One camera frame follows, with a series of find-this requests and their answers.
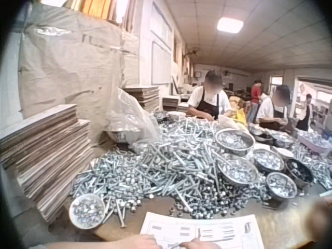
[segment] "yellow bag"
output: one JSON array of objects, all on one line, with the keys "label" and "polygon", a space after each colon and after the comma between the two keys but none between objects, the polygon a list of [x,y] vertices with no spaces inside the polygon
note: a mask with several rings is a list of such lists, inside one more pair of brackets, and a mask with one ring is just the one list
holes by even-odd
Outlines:
[{"label": "yellow bag", "polygon": [[234,120],[243,123],[244,125],[247,124],[244,109],[241,108],[240,110],[237,110],[235,115],[232,117]]}]

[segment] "person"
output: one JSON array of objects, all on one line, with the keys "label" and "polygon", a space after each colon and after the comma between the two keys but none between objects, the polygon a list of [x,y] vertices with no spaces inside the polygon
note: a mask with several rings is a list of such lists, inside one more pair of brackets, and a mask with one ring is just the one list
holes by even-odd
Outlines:
[{"label": "person", "polygon": [[[332,198],[320,198],[316,200],[310,212],[301,221],[305,235],[316,241],[314,248],[331,248],[332,246]],[[185,249],[221,249],[218,245],[200,241],[195,238],[189,242],[183,242],[180,247]],[[152,235],[134,235],[114,242],[55,242],[46,245],[30,247],[29,249],[160,249]]]},{"label": "person", "polygon": [[219,114],[227,117],[233,115],[228,97],[223,91],[222,77],[215,71],[206,74],[203,86],[194,89],[188,104],[188,114],[208,121],[217,120]]},{"label": "person", "polygon": [[[181,247],[186,249],[221,249],[218,245],[200,241],[195,238],[189,242],[183,242]],[[46,245],[38,245],[29,249],[162,249],[152,235],[134,235],[113,242],[55,242]]]},{"label": "person", "polygon": [[310,122],[312,119],[312,108],[311,108],[311,100],[312,96],[311,94],[307,94],[306,96],[306,101],[305,101],[305,106],[304,109],[302,110],[300,116],[299,116],[299,121],[296,125],[296,128],[302,131],[308,131]]},{"label": "person", "polygon": [[260,96],[261,96],[261,80],[255,80],[255,84],[253,85],[251,89],[251,109],[248,114],[247,121],[250,123],[255,122],[255,116],[258,110],[259,102],[260,102]]},{"label": "person", "polygon": [[332,99],[330,100],[330,105],[328,109],[328,115],[324,120],[324,128],[322,130],[322,137],[328,140],[332,137]]},{"label": "person", "polygon": [[259,126],[271,130],[280,130],[288,124],[287,107],[291,98],[289,87],[277,86],[272,97],[263,100],[257,113]]}]

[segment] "ceiling light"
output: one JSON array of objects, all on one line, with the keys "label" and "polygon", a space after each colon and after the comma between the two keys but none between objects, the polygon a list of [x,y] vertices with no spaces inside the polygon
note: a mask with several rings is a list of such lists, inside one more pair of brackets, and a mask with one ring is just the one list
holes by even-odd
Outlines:
[{"label": "ceiling light", "polygon": [[225,31],[236,34],[241,30],[242,27],[243,27],[242,21],[232,18],[222,17],[218,22],[217,29],[219,31]]}]

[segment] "fluorescent light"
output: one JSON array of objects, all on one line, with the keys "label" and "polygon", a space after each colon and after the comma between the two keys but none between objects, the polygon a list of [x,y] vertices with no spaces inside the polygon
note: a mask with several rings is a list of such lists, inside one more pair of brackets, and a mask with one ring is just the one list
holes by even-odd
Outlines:
[{"label": "fluorescent light", "polygon": [[122,23],[123,17],[126,14],[128,6],[128,0],[118,0],[116,3],[116,22]]},{"label": "fluorescent light", "polygon": [[217,29],[219,31],[225,31],[228,33],[236,34],[241,30],[242,27],[243,27],[242,21],[232,18],[222,17],[218,22]]}]

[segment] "paper sheet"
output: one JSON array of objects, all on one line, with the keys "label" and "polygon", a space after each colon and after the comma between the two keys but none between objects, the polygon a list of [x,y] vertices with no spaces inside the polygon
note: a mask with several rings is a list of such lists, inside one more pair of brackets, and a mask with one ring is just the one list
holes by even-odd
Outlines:
[{"label": "paper sheet", "polygon": [[228,219],[196,220],[147,213],[141,234],[152,234],[163,249],[198,238],[222,249],[263,249],[255,215]]}]

